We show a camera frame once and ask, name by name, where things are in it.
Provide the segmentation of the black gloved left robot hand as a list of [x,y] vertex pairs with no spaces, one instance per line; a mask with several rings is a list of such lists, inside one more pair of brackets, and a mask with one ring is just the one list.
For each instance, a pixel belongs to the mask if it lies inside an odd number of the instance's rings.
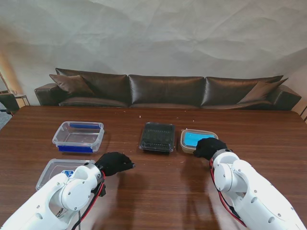
[[95,166],[103,172],[105,176],[112,176],[116,173],[133,169],[135,164],[123,153],[108,152],[100,157],[95,163]]

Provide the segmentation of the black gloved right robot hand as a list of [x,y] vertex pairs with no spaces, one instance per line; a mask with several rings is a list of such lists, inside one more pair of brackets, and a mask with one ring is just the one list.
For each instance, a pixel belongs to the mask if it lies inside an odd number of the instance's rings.
[[210,160],[218,150],[227,149],[227,145],[215,138],[203,138],[198,141],[193,155],[197,158]]

